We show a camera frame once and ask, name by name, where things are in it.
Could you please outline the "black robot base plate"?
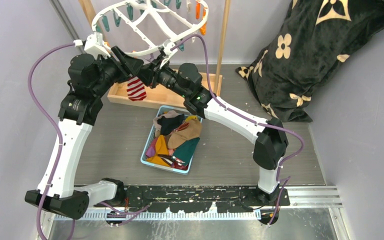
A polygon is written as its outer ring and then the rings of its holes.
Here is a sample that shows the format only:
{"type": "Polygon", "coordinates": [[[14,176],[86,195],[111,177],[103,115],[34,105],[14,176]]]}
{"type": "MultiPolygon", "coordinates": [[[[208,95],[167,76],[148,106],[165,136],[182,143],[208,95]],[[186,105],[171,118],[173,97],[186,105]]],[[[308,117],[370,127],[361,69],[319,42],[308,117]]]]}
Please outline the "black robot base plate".
{"type": "Polygon", "coordinates": [[[110,225],[129,220],[258,220],[274,224],[291,201],[285,188],[266,196],[253,185],[128,185],[117,201],[98,203],[110,225]]]}

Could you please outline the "mustard yellow sock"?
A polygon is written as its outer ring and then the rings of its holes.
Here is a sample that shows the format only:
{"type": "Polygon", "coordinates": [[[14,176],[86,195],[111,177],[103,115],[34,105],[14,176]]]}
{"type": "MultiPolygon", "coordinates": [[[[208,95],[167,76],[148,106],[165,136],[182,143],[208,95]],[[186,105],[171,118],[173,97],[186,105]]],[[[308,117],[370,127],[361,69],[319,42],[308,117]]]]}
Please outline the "mustard yellow sock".
{"type": "Polygon", "coordinates": [[[164,135],[159,135],[154,138],[145,152],[146,161],[149,163],[171,167],[172,162],[170,161],[169,149],[166,144],[164,135]]]}

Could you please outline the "white plastic sock hanger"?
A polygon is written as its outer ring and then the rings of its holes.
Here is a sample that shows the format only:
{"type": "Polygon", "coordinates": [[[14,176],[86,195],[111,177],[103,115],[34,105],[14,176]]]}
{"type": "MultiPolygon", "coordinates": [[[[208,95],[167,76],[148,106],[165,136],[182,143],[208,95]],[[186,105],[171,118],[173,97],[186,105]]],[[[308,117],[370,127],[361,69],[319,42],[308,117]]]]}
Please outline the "white plastic sock hanger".
{"type": "Polygon", "coordinates": [[[159,51],[159,46],[170,40],[178,47],[188,37],[199,37],[208,21],[209,6],[204,0],[196,3],[204,12],[197,23],[190,22],[159,0],[123,0],[95,14],[90,22],[93,32],[103,34],[104,43],[110,48],[118,45],[130,49],[130,57],[142,58],[159,51]],[[118,43],[109,44],[104,34],[110,27],[120,28],[123,37],[118,43]]]}

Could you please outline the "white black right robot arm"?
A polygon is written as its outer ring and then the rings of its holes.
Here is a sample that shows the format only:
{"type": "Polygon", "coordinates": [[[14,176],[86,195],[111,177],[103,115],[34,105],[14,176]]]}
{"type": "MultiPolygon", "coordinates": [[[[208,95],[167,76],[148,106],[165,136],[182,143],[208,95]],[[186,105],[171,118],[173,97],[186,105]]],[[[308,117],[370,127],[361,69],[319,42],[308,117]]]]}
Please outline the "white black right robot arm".
{"type": "Polygon", "coordinates": [[[259,166],[259,202],[268,206],[280,196],[278,171],[289,145],[280,120],[248,114],[212,94],[202,85],[203,76],[193,63],[183,63],[178,70],[148,63],[139,69],[137,77],[149,88],[162,85],[173,91],[183,98],[191,114],[222,124],[253,143],[253,160],[259,166]]]}

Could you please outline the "red white striped santa sock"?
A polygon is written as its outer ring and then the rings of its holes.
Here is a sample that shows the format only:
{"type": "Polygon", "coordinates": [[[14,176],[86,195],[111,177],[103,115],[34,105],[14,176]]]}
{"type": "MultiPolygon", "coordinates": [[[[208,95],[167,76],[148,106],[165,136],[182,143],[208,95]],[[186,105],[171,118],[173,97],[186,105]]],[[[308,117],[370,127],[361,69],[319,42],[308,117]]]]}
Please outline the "red white striped santa sock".
{"type": "Polygon", "coordinates": [[[147,97],[145,85],[137,77],[128,80],[126,87],[127,97],[131,101],[142,101],[147,97]]]}

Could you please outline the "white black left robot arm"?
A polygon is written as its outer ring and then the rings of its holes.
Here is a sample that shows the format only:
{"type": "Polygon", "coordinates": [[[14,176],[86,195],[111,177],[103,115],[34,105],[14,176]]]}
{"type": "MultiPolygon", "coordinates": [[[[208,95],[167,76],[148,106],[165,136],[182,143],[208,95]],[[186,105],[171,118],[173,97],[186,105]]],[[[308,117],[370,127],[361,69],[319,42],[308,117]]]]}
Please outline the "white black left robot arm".
{"type": "Polygon", "coordinates": [[[55,145],[36,189],[28,190],[24,200],[39,211],[45,210],[78,220],[89,207],[102,204],[121,206],[126,200],[124,183],[113,178],[76,187],[74,184],[86,140],[103,107],[102,97],[116,83],[135,77],[143,65],[118,47],[109,56],[82,53],[70,60],[67,70],[69,92],[60,103],[55,145]]]}

